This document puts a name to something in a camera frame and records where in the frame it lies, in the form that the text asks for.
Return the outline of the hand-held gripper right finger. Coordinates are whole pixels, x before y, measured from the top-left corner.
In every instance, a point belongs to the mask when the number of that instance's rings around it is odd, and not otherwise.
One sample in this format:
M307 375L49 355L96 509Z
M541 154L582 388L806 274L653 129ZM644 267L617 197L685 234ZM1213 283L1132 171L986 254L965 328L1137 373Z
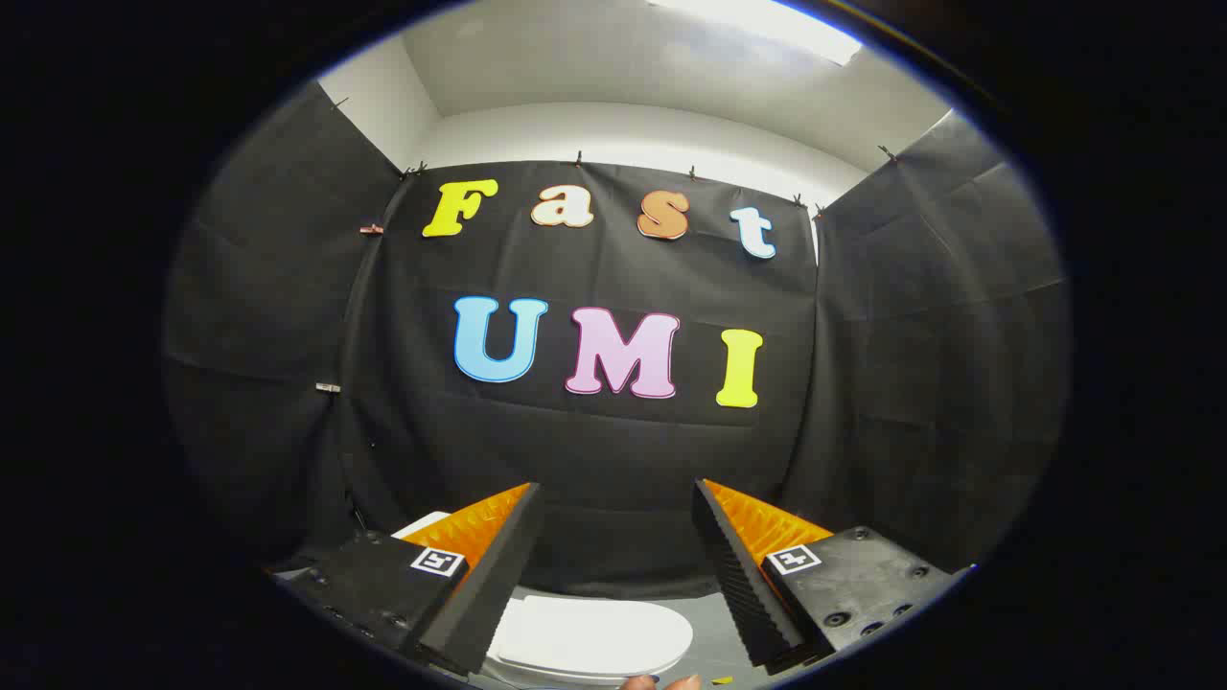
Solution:
M863 647L962 577L876 529L827 530L708 479L691 514L748 659L767 672Z

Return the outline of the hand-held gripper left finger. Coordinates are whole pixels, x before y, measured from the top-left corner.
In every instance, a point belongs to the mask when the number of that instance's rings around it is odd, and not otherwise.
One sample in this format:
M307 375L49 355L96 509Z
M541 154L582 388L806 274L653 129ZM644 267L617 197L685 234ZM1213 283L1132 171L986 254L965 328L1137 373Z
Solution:
M482 667L541 533L541 494L524 483L406 537L360 533L279 582L352 637L467 676Z

